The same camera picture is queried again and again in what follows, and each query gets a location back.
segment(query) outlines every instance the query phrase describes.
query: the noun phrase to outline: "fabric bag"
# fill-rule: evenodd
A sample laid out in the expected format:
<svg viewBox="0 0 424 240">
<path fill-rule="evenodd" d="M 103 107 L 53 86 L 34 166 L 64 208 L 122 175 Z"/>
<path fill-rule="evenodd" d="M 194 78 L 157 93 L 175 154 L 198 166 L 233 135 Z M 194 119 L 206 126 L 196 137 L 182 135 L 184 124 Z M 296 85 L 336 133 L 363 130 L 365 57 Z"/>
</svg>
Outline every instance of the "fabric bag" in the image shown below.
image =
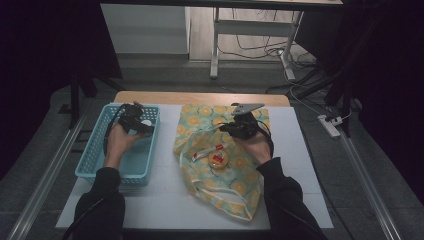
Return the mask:
<svg viewBox="0 0 424 240">
<path fill-rule="evenodd" d="M 228 133 L 218 129 L 220 123 L 233 121 L 231 113 L 234 109 L 184 105 L 177 127 L 174 154 L 191 194 L 233 217 L 250 221 L 261 194 L 256 161 L 237 146 Z M 257 109 L 252 113 L 269 127 L 268 110 Z M 210 164 L 210 157 L 217 155 L 224 156 L 221 160 L 228 161 L 222 168 Z"/>
</svg>

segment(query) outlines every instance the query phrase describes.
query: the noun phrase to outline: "aluminum rail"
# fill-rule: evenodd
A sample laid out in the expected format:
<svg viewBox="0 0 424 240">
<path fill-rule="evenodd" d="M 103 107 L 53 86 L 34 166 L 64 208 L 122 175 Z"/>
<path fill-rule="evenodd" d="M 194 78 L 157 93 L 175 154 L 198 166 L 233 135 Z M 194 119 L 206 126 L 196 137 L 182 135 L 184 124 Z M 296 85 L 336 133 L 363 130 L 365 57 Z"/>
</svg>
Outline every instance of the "aluminum rail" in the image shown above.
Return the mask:
<svg viewBox="0 0 424 240">
<path fill-rule="evenodd" d="M 346 136 L 344 132 L 341 132 L 341 141 L 343 147 L 348 154 L 348 157 L 352 163 L 353 169 L 355 170 L 359 181 L 361 182 L 362 188 L 368 197 L 368 201 L 374 208 L 378 221 L 380 222 L 381 228 L 383 229 L 386 238 L 389 240 L 401 240 L 400 233 L 390 215 L 386 204 L 380 197 L 369 173 L 366 169 L 358 151 L 352 140 Z"/>
<path fill-rule="evenodd" d="M 83 114 L 81 118 L 75 124 L 74 128 L 70 129 L 66 134 L 65 139 L 63 140 L 59 149 L 56 151 L 49 166 L 46 168 L 46 171 L 38 182 L 37 187 L 29 198 L 7 239 L 25 239 L 28 235 L 28 232 L 34 223 L 35 218 L 41 209 L 41 206 L 44 204 L 44 201 L 46 200 L 47 195 L 49 194 L 50 189 L 56 180 L 56 177 L 59 174 L 59 171 L 62 168 L 62 165 L 65 162 L 69 151 L 71 150 L 72 144 L 77 138 L 78 133 L 83 123 L 85 122 L 87 112 L 91 110 L 94 100 L 88 99 L 87 101 L 88 103 L 83 108 Z"/>
</svg>

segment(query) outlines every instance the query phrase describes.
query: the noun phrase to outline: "black device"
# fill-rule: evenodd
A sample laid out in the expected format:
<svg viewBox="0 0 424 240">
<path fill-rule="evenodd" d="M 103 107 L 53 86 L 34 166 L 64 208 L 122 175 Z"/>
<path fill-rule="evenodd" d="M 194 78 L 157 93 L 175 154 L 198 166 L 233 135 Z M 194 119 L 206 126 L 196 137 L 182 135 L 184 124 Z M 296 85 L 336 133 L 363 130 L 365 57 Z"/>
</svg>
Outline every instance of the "black device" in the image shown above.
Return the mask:
<svg viewBox="0 0 424 240">
<path fill-rule="evenodd" d="M 148 126 L 140 122 L 141 115 L 144 113 L 143 105 L 137 102 L 134 102 L 134 105 L 126 104 L 124 110 L 125 112 L 119 118 L 118 123 L 122 125 L 122 128 L 126 133 L 128 133 L 131 129 L 137 131 L 137 133 L 153 133 L 153 126 Z"/>
<path fill-rule="evenodd" d="M 115 115 L 113 116 L 112 120 L 109 122 L 109 125 L 107 127 L 105 138 L 103 141 L 103 152 L 106 156 L 107 153 L 107 143 L 110 131 L 112 129 L 113 124 L 115 123 L 116 117 L 119 115 L 118 123 L 122 126 L 124 131 L 126 133 L 129 133 L 129 131 L 135 130 L 137 133 L 144 133 L 146 135 L 153 134 L 153 131 L 155 128 L 153 126 L 148 126 L 141 122 L 141 116 L 143 115 L 143 105 L 141 105 L 138 102 L 134 101 L 134 104 L 128 104 L 124 103 L 122 104 L 119 109 L 116 111 Z"/>
<path fill-rule="evenodd" d="M 259 128 L 258 121 L 252 112 L 234 116 L 234 122 L 219 127 L 221 132 L 228 132 L 232 137 L 247 140 L 255 136 Z"/>
<path fill-rule="evenodd" d="M 271 132 L 267 128 L 268 132 L 259 126 L 258 120 L 253 116 L 252 111 L 263 107 L 264 104 L 232 104 L 232 106 L 237 106 L 237 108 L 233 111 L 232 115 L 234 115 L 234 122 L 223 123 L 219 127 L 221 132 L 228 132 L 230 136 L 235 138 L 240 138 L 243 140 L 247 140 L 256 135 L 259 131 L 261 132 L 267 139 L 269 148 L 271 150 L 271 157 L 274 155 L 274 142 L 271 139 Z"/>
</svg>

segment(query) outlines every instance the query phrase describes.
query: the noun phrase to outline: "cable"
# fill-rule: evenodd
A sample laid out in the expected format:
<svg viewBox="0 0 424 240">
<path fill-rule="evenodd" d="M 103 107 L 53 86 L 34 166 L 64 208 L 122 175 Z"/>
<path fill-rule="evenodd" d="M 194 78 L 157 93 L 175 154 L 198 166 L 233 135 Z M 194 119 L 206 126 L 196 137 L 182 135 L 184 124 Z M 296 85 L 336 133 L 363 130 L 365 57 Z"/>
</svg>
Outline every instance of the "cable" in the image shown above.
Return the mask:
<svg viewBox="0 0 424 240">
<path fill-rule="evenodd" d="M 296 61 L 293 59 L 293 55 L 290 53 L 289 56 L 291 58 L 291 63 L 293 64 L 293 66 L 295 66 L 298 69 L 304 69 L 304 68 L 308 68 L 308 67 L 315 67 L 317 64 L 316 62 L 301 62 L 299 59 L 301 56 L 305 56 L 307 54 L 310 54 L 309 52 L 306 53 L 302 53 L 299 56 L 297 56 Z"/>
<path fill-rule="evenodd" d="M 322 115 L 320 112 L 316 111 L 315 109 L 313 109 L 313 108 L 309 107 L 308 105 L 306 105 L 304 102 L 302 102 L 299 99 L 297 99 L 297 97 L 293 94 L 292 89 L 293 89 L 293 87 L 290 88 L 290 94 L 292 95 L 292 97 L 294 99 L 296 99 L 298 102 L 300 102 L 301 104 L 303 104 L 305 107 L 307 107 L 307 108 L 311 109 L 312 111 L 314 111 L 315 113 L 317 113 L 318 116 Z"/>
<path fill-rule="evenodd" d="M 112 197 L 113 194 L 115 194 L 118 191 L 118 187 L 110 190 L 106 196 L 101 198 L 99 201 L 91 205 L 89 208 L 87 208 L 81 216 L 78 217 L 77 220 L 75 220 L 69 228 L 66 230 L 65 234 L 62 237 L 62 240 L 67 240 L 70 235 L 75 231 L 75 229 L 78 227 L 78 225 L 81 223 L 81 221 L 88 216 L 91 212 L 93 212 L 94 209 L 98 208 L 102 203 L 104 203 L 106 200 L 108 200 L 110 197 Z"/>
<path fill-rule="evenodd" d="M 328 109 L 327 107 L 323 107 L 323 106 L 321 106 L 319 103 L 316 103 L 316 102 L 314 102 L 314 101 L 312 101 L 312 100 L 310 100 L 310 99 L 308 99 L 308 98 L 305 98 L 305 100 L 307 100 L 307 101 L 309 101 L 309 102 L 311 102 L 311 103 L 313 103 L 313 104 L 317 105 L 318 107 L 322 108 L 323 110 L 327 111 L 328 113 L 330 113 L 330 114 L 332 115 L 332 116 L 328 116 L 328 117 L 334 118 L 334 116 L 333 116 L 333 112 L 331 111 L 331 109 Z"/>
<path fill-rule="evenodd" d="M 269 146 L 269 150 L 270 150 L 270 154 L 272 158 L 272 156 L 274 156 L 274 142 L 272 141 L 272 138 L 271 138 L 271 131 L 269 131 L 269 128 L 265 123 L 263 123 L 262 121 L 258 121 L 258 122 L 262 123 L 268 131 L 268 132 L 265 131 L 263 128 L 259 127 L 259 125 L 256 125 L 256 130 L 262 133 L 262 135 L 264 135 L 266 140 L 268 141 L 268 146 Z"/>
<path fill-rule="evenodd" d="M 259 59 L 259 58 L 269 57 L 269 55 L 268 55 L 268 54 L 267 54 L 267 55 L 258 56 L 258 57 L 249 57 L 249 56 L 241 55 L 241 54 L 238 54 L 238 53 L 224 52 L 224 51 L 222 51 L 222 50 L 219 48 L 219 46 L 217 46 L 217 47 L 218 47 L 218 50 L 219 50 L 222 54 L 235 55 L 235 56 L 239 56 L 239 57 L 243 57 L 243 58 L 247 58 L 247 59 Z"/>
<path fill-rule="evenodd" d="M 112 129 L 112 126 L 115 123 L 115 119 L 118 116 L 119 112 L 121 112 L 121 110 L 126 105 L 128 105 L 128 104 L 122 104 L 121 106 L 119 106 L 118 110 L 116 110 L 115 115 L 113 115 L 112 120 L 110 120 L 110 122 L 109 122 L 109 124 L 107 126 L 107 129 L 106 129 L 106 132 L 105 132 L 105 137 L 104 137 L 104 140 L 103 140 L 103 153 L 105 154 L 105 156 L 107 154 L 107 143 L 108 143 L 108 138 L 109 138 L 109 134 L 110 134 L 110 131 Z"/>
<path fill-rule="evenodd" d="M 305 80 L 307 80 L 307 79 L 309 79 L 309 78 L 311 78 L 312 76 L 314 76 L 315 74 L 316 74 L 316 72 L 318 71 L 318 68 L 317 67 L 315 67 L 314 69 L 312 69 L 311 71 L 309 71 L 308 72 L 308 74 L 306 74 L 304 77 L 302 77 L 300 80 L 299 80 L 299 82 L 302 82 L 302 81 L 305 81 Z M 284 78 L 286 79 L 286 81 L 287 81 L 287 76 L 286 76 L 286 73 L 285 73 L 285 68 L 284 68 Z M 292 86 L 293 85 L 293 83 L 292 82 L 290 82 L 290 81 L 287 81 L 287 82 L 289 82 L 290 84 L 283 84 L 283 85 L 278 85 L 278 86 L 272 86 L 272 87 L 268 87 L 266 90 L 265 90 L 265 94 L 268 94 L 268 92 L 269 92 L 269 90 L 271 90 L 271 89 L 280 89 L 280 88 L 285 88 L 285 87 L 290 87 L 290 86 Z"/>
<path fill-rule="evenodd" d="M 261 14 L 261 13 L 263 13 L 263 12 L 264 12 L 264 16 L 263 16 L 262 18 L 260 18 L 260 19 L 259 19 L 259 20 L 261 20 L 261 21 L 266 20 L 266 17 L 268 16 L 268 10 L 261 9 L 261 10 L 259 10 L 259 11 L 258 11 L 258 13 L 256 14 L 256 15 L 259 15 L 259 14 Z"/>
<path fill-rule="evenodd" d="M 272 55 L 272 53 L 278 52 L 280 50 L 284 50 L 284 49 L 283 48 L 271 48 L 271 49 L 266 50 L 265 52 L 268 54 L 268 56 L 271 56 L 271 57 L 280 57 L 283 54 L 283 52 L 277 53 L 276 55 Z"/>
<path fill-rule="evenodd" d="M 316 80 L 314 80 L 314 81 L 312 81 L 312 82 L 310 82 L 310 83 L 304 83 L 304 84 L 301 84 L 303 87 L 309 87 L 309 86 L 311 86 L 311 85 L 314 85 L 314 84 L 316 84 L 316 83 L 318 83 L 318 82 L 320 82 L 320 81 L 322 81 L 323 79 L 325 79 L 325 76 L 321 76 L 320 78 L 318 78 L 318 79 L 316 79 Z"/>
<path fill-rule="evenodd" d="M 298 217 L 296 214 L 290 212 L 288 209 L 286 209 L 285 207 L 281 206 L 280 204 L 278 204 L 277 202 L 275 202 L 269 195 L 267 192 L 264 192 L 264 197 L 267 198 L 271 204 L 273 204 L 274 206 L 278 207 L 280 210 L 282 210 L 283 212 L 287 213 L 289 216 L 293 217 L 294 219 L 296 219 L 297 221 L 299 221 L 300 223 L 302 223 L 303 225 L 305 225 L 307 228 L 309 228 L 314 234 L 316 234 L 320 239 L 322 240 L 328 240 L 327 236 L 324 235 L 324 233 L 322 233 L 321 231 L 318 231 L 317 229 L 315 229 L 315 227 L 313 227 L 311 224 L 309 224 L 307 221 L 303 220 L 301 217 Z"/>
<path fill-rule="evenodd" d="M 262 12 L 265 12 L 265 18 L 266 18 L 266 14 L 268 13 L 268 10 L 260 10 L 259 12 L 258 12 L 258 15 L 260 14 L 260 13 L 262 13 Z M 274 13 L 274 19 L 273 19 L 273 21 L 275 21 L 275 19 L 276 19 L 276 16 L 277 16 L 277 10 L 275 11 L 275 13 Z M 237 9 L 232 9 L 232 15 L 233 15 L 233 19 L 234 20 L 236 20 L 237 19 Z M 264 51 L 266 52 L 266 48 L 267 47 L 272 47 L 272 46 L 277 46 L 277 45 L 282 45 L 282 44 L 284 44 L 284 43 L 287 43 L 287 41 L 284 41 L 284 42 L 281 42 L 281 43 L 274 43 L 274 44 L 269 44 L 268 45 L 268 43 L 269 43 L 269 40 L 270 40 L 270 36 L 268 36 L 268 40 L 267 40 L 267 43 L 264 45 L 264 46 L 259 46 L 259 47 L 243 47 L 243 46 L 241 46 L 241 44 L 240 44 L 240 39 L 239 39 L 239 35 L 236 35 L 236 39 L 237 39 L 237 44 L 238 44 L 238 46 L 239 46 L 239 48 L 240 49 L 242 49 L 242 50 L 254 50 L 254 49 L 260 49 L 260 48 L 264 48 Z"/>
<path fill-rule="evenodd" d="M 291 85 L 293 85 L 293 86 L 296 86 L 296 87 L 303 87 L 303 88 L 309 88 L 308 86 L 306 86 L 306 85 L 304 85 L 304 84 L 298 84 L 298 83 L 295 83 L 295 82 L 291 82 L 290 80 L 289 80 L 289 78 L 287 77 L 287 73 L 286 73 L 286 71 L 284 71 L 284 78 L 286 79 L 286 81 L 288 82 L 288 83 L 290 83 Z"/>
<path fill-rule="evenodd" d="M 224 86 L 219 86 L 221 89 L 223 89 L 223 90 L 226 90 L 226 91 L 228 91 L 228 92 L 230 92 L 230 93 L 237 93 L 236 91 L 234 91 L 234 90 L 231 90 L 231 89 L 229 89 L 229 88 L 227 88 L 227 87 L 224 87 Z"/>
<path fill-rule="evenodd" d="M 273 18 L 273 22 L 275 22 L 275 18 L 277 17 L 277 10 L 275 10 L 275 13 L 274 13 L 274 18 Z M 265 53 L 268 53 L 267 52 L 267 50 L 266 50 L 266 48 L 268 47 L 268 43 L 269 43 L 269 40 L 271 39 L 271 36 L 268 36 L 268 40 L 266 41 L 266 44 L 265 44 L 265 47 L 264 47 L 264 52 Z"/>
<path fill-rule="evenodd" d="M 352 109 L 349 109 L 349 115 L 347 115 L 346 117 L 343 117 L 343 118 L 342 118 L 342 120 L 344 120 L 344 119 L 346 119 L 346 118 L 350 117 L 350 115 L 352 115 Z"/>
</svg>

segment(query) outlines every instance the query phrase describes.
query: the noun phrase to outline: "black sleeve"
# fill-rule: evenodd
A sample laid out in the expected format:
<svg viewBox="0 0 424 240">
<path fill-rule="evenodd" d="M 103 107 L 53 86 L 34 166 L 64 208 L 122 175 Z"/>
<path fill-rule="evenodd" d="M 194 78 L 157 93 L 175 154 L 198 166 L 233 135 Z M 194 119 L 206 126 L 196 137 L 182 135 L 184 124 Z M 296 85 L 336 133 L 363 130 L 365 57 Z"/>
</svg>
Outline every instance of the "black sleeve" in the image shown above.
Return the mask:
<svg viewBox="0 0 424 240">
<path fill-rule="evenodd" d="M 78 201 L 74 220 L 106 195 L 110 197 L 81 221 L 73 233 L 74 240 L 120 239 L 125 215 L 125 199 L 118 191 L 120 182 L 119 171 L 114 168 L 97 171 L 93 187 Z"/>
<path fill-rule="evenodd" d="M 326 239 L 303 203 L 300 184 L 284 176 L 280 158 L 269 160 L 257 170 L 264 176 L 265 205 L 274 239 Z"/>
</svg>

